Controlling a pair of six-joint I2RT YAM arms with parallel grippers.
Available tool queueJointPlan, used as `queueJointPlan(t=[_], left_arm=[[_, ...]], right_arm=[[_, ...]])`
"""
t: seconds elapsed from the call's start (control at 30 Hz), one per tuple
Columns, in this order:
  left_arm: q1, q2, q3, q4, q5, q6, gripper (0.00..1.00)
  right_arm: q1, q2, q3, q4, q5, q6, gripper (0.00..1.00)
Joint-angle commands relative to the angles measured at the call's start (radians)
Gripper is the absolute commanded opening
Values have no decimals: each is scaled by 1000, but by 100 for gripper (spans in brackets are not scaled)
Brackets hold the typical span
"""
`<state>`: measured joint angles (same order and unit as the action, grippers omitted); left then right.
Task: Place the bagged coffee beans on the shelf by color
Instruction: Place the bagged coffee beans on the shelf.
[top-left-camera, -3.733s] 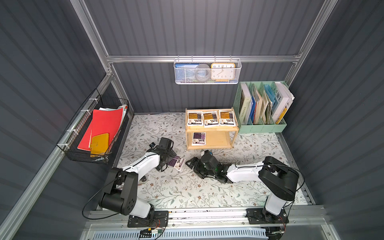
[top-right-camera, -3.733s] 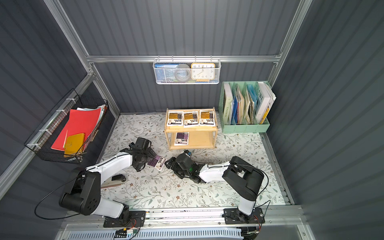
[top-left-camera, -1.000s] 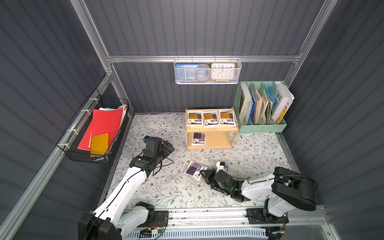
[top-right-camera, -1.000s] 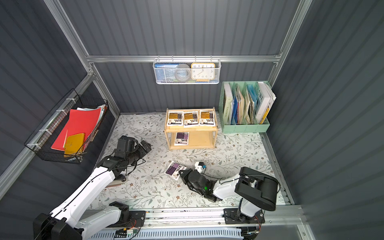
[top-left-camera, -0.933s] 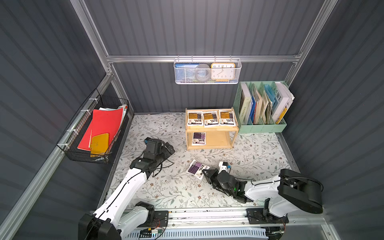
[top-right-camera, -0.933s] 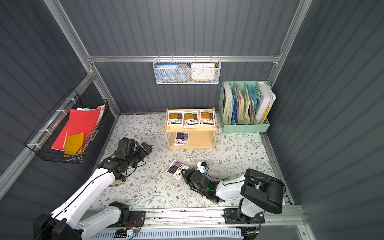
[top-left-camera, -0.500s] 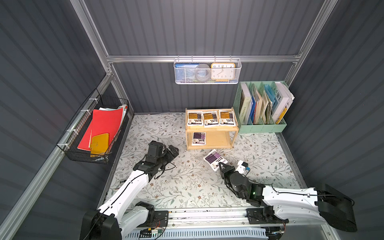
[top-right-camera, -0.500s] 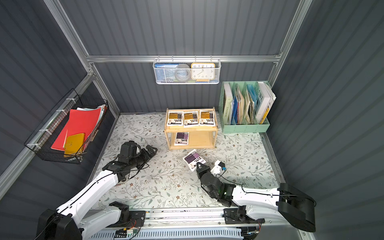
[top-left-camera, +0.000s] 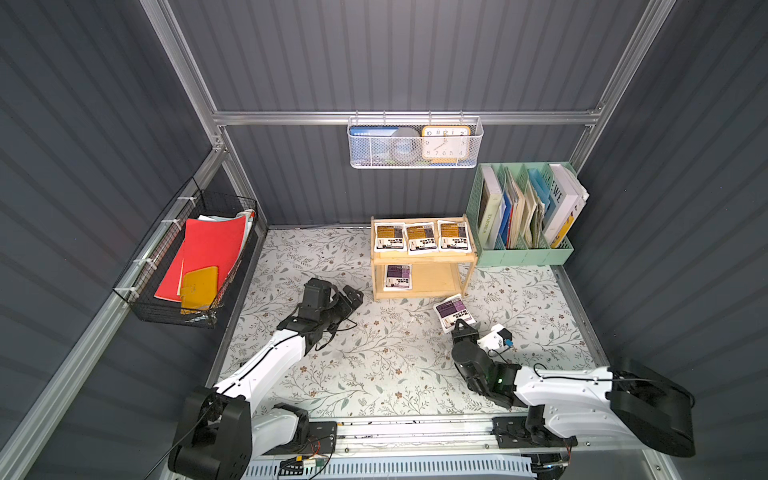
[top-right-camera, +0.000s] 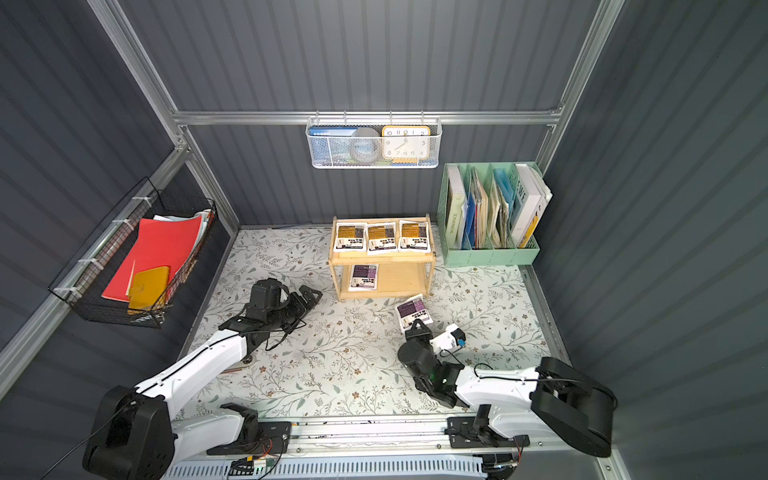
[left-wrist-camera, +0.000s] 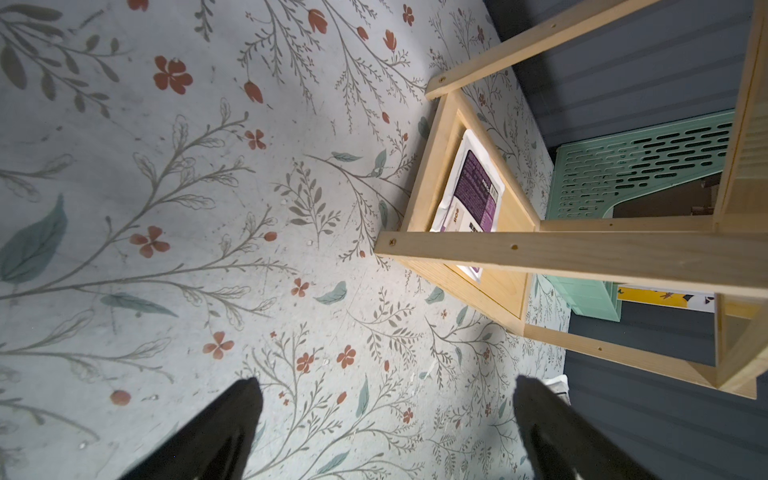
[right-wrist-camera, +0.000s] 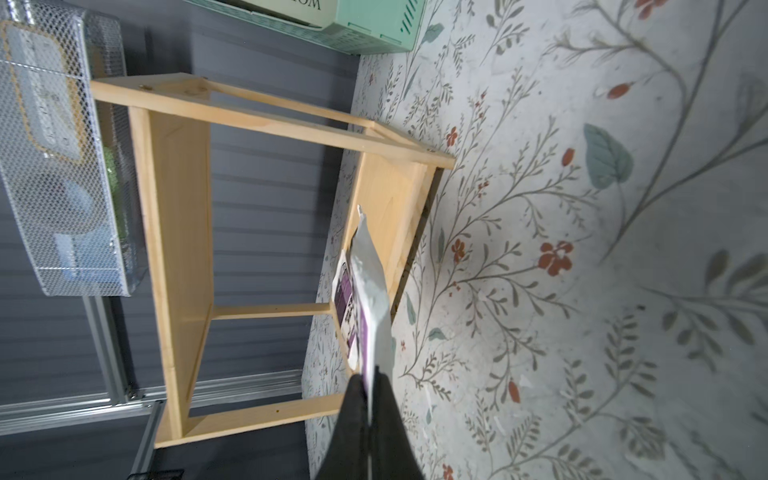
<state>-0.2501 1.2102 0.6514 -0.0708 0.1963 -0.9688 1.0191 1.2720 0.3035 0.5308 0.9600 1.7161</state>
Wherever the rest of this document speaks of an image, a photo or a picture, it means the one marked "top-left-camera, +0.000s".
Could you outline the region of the purple coffee bag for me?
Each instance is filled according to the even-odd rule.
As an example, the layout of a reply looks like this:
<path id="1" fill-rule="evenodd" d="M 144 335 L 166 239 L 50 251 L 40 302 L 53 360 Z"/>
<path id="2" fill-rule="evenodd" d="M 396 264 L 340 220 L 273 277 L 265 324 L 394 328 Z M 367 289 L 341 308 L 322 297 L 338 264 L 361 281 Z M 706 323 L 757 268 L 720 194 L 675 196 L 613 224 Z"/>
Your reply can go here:
<path id="1" fill-rule="evenodd" d="M 451 333 L 459 320 L 464 321 L 470 326 L 476 324 L 475 318 L 469 313 L 460 294 L 453 295 L 438 302 L 433 307 L 433 310 L 438 317 L 444 333 Z"/>
<path id="2" fill-rule="evenodd" d="M 412 266 L 390 264 L 385 266 L 384 291 L 409 291 L 412 289 Z"/>

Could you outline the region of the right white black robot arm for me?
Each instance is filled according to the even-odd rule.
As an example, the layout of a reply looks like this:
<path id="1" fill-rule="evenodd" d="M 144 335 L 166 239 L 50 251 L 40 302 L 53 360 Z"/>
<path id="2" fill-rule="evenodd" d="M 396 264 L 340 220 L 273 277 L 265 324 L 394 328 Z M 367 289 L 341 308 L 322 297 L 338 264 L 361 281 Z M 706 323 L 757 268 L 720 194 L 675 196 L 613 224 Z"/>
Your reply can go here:
<path id="1" fill-rule="evenodd" d="M 559 371 L 494 358 L 464 320 L 451 331 L 451 357 L 468 389 L 499 407 L 527 411 L 524 439 L 572 446 L 582 437 L 636 439 L 661 453 L 695 455 L 694 395 L 638 361 Z"/>

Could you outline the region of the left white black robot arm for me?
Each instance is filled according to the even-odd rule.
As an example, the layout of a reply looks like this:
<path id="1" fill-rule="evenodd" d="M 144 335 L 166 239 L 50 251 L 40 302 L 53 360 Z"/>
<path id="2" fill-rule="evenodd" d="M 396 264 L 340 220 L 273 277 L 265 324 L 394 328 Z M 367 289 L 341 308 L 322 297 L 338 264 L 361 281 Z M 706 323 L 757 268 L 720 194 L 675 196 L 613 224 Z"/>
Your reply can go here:
<path id="1" fill-rule="evenodd" d="M 313 447 L 306 410 L 278 403 L 261 414 L 259 406 L 294 365 L 335 338 L 363 299 L 349 285 L 308 280 L 302 300 L 261 350 L 230 376 L 187 396 L 166 454 L 168 469 L 188 479 L 240 479 L 254 456 Z"/>

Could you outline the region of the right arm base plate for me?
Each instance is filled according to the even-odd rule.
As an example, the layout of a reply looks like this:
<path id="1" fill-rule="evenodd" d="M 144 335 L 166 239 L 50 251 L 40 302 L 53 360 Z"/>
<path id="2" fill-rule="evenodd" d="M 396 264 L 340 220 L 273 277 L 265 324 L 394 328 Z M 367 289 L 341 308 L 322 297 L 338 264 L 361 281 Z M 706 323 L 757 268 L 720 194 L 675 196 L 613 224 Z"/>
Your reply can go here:
<path id="1" fill-rule="evenodd" d="M 578 445 L 575 436 L 561 438 L 543 426 L 534 426 L 531 432 L 527 428 L 527 419 L 520 416 L 493 417 L 491 434 L 500 449 L 561 448 Z"/>

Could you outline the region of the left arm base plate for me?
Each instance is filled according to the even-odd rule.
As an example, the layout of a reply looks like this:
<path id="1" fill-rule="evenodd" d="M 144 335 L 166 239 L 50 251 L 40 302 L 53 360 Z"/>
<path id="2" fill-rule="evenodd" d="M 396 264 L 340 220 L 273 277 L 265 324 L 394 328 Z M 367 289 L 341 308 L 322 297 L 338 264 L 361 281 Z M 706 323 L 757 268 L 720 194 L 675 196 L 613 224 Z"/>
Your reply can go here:
<path id="1" fill-rule="evenodd" d="M 287 444 L 271 450 L 272 455 L 330 455 L 335 452 L 338 424 L 333 421 L 308 422 Z"/>

